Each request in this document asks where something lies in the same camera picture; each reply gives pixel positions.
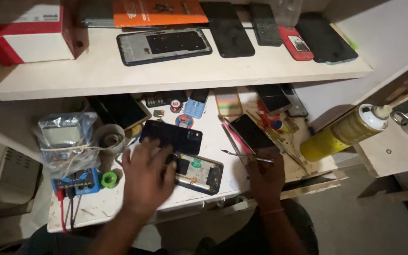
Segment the yellow spray can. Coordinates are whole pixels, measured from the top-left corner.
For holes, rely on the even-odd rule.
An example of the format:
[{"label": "yellow spray can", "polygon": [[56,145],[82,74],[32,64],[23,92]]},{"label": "yellow spray can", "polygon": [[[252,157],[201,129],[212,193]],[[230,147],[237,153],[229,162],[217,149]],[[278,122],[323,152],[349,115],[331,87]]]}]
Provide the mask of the yellow spray can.
[{"label": "yellow spray can", "polygon": [[391,111],[389,105],[362,104],[304,141],[300,152],[312,162],[338,153],[385,130]]}]

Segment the white shelf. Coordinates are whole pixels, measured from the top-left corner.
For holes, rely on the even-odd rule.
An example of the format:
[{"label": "white shelf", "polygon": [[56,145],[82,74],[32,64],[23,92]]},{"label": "white shelf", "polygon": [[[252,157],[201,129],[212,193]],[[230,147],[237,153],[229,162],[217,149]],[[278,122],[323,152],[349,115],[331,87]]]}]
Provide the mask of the white shelf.
[{"label": "white shelf", "polygon": [[361,78],[372,71],[361,57],[332,66],[295,61],[284,45],[259,46],[253,30],[246,33],[256,54],[224,59],[210,30],[203,31],[211,55],[127,67],[116,43],[120,29],[88,29],[89,48],[76,60],[0,66],[0,100]]}]

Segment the green spool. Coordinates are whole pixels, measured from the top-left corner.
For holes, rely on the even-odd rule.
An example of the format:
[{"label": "green spool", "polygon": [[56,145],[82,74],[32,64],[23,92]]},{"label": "green spool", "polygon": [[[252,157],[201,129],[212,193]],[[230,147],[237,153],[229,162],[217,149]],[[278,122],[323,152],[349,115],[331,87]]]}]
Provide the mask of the green spool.
[{"label": "green spool", "polygon": [[104,173],[102,176],[102,181],[100,182],[102,186],[108,189],[112,189],[117,186],[117,175],[114,172]]}]

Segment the red phone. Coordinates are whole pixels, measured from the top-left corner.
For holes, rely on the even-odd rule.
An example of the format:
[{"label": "red phone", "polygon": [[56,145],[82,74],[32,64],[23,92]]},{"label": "red phone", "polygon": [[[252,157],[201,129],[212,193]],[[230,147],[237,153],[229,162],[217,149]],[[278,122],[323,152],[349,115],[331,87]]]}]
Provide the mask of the red phone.
[{"label": "red phone", "polygon": [[310,61],[314,58],[314,54],[295,28],[278,26],[278,31],[286,49],[295,60]]}]

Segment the hand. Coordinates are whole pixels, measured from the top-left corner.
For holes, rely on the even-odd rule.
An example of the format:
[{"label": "hand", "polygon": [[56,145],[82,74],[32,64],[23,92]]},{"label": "hand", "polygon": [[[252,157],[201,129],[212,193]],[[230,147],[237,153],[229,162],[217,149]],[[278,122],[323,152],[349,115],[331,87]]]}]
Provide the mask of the hand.
[{"label": "hand", "polygon": [[145,221],[149,220],[174,189],[176,163],[171,162],[165,171],[166,158],[173,148],[167,146],[152,156],[159,145],[158,139],[150,140],[146,137],[133,151],[132,159],[129,150],[122,155],[125,173],[122,211]]},{"label": "hand", "polygon": [[260,152],[258,157],[274,158],[274,162],[259,161],[248,155],[246,169],[250,175],[250,188],[254,199],[258,202],[261,213],[282,208],[281,190],[286,182],[283,156],[279,153]]}]

